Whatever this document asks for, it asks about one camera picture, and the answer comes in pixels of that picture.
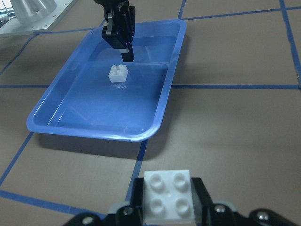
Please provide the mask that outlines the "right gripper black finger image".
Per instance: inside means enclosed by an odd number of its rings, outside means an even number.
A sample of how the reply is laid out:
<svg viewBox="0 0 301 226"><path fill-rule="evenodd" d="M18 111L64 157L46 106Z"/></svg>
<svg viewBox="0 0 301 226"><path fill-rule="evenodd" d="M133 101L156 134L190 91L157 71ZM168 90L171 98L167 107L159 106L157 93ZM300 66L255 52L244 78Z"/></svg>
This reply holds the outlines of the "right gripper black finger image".
<svg viewBox="0 0 301 226"><path fill-rule="evenodd" d="M144 189L144 179L136 178L134 179L131 199L129 207L132 212L129 214L129 225L130 226L143 226L143 189Z"/></svg>
<svg viewBox="0 0 301 226"><path fill-rule="evenodd" d="M209 209L213 201L201 178L191 178L192 200L197 226L209 226Z"/></svg>
<svg viewBox="0 0 301 226"><path fill-rule="evenodd" d="M104 18L102 38L113 48L118 49L124 62L133 62L132 48L135 35L135 6L127 0L102 0Z"/></svg>

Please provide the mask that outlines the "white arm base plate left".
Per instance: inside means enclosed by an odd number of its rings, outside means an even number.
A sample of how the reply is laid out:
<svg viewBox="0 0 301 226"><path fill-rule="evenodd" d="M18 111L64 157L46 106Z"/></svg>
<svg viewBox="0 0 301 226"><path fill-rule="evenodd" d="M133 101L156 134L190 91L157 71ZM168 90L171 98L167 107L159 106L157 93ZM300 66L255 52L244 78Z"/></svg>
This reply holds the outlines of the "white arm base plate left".
<svg viewBox="0 0 301 226"><path fill-rule="evenodd" d="M49 32L75 3L75 0L12 0L12 10L0 16L0 36Z"/></svg>

